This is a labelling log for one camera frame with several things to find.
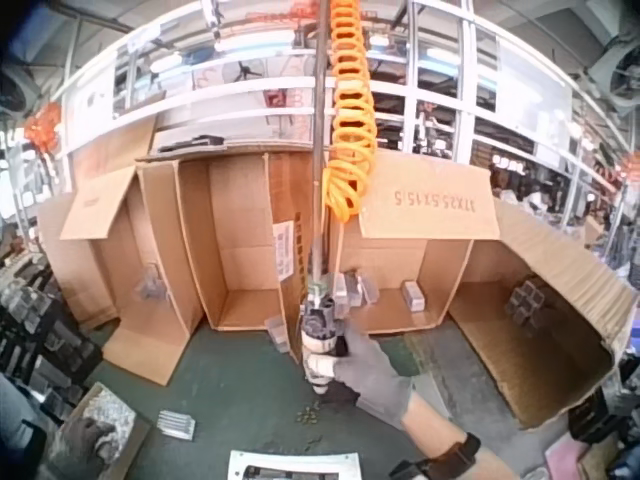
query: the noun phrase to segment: white small box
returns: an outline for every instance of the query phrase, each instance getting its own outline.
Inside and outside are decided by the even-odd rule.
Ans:
[[[420,290],[420,286],[416,282],[413,280],[404,282],[402,284],[402,296],[407,302],[409,310],[412,312],[424,311],[426,302],[422,290]]]

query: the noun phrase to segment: gray work glove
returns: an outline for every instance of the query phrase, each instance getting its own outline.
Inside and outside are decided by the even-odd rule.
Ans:
[[[97,451],[97,443],[115,427],[92,418],[76,418],[65,423],[56,433],[41,478],[59,480],[95,480],[105,468]]]
[[[307,366],[318,375],[344,383],[358,392],[360,402],[374,409],[377,416],[399,424],[409,406],[411,379],[398,375],[378,342],[349,322],[345,323],[344,336],[349,349],[347,357],[311,354]]]

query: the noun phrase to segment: fluorescent light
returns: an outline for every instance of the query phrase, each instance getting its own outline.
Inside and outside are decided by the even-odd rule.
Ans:
[[[162,34],[162,26],[157,23],[147,27],[140,28],[140,32],[133,35],[127,42],[127,50],[129,54],[137,52],[147,43],[153,42]]]
[[[388,47],[389,37],[387,35],[374,34],[369,37],[369,43],[373,47]]]
[[[431,58],[435,58],[436,60],[441,60],[443,62],[452,63],[454,65],[460,65],[460,56],[453,53],[443,50],[441,48],[428,48],[427,55]]]
[[[161,58],[153,62],[149,67],[149,69],[153,73],[161,73],[166,70],[175,68],[180,64],[182,64],[182,55],[180,55],[178,52],[174,52],[167,57]]]
[[[596,146],[593,144],[593,142],[591,140],[589,140],[587,137],[584,137],[582,139],[582,148],[584,148],[585,150],[589,151],[589,152],[593,152],[593,149]]]
[[[569,135],[573,138],[579,138],[582,135],[582,127],[576,122],[571,122],[569,124]]]
[[[254,46],[265,48],[268,45],[291,44],[295,37],[296,33],[293,30],[271,30],[268,32],[248,33],[246,35],[223,38],[216,44],[216,50],[225,52],[227,50],[239,50],[241,48]]]

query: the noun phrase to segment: black wrist strap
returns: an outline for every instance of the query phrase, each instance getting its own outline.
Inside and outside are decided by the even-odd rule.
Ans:
[[[467,433],[464,443],[456,443],[444,455],[417,463],[403,461],[389,476],[392,480],[410,480],[419,475],[429,480],[453,480],[464,475],[475,465],[480,447],[478,437]]]

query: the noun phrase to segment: orange coiled air hose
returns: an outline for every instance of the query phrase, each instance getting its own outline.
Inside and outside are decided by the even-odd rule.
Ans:
[[[331,51],[336,116],[322,195],[346,223],[360,212],[375,165],[377,134],[358,0],[331,0]]]

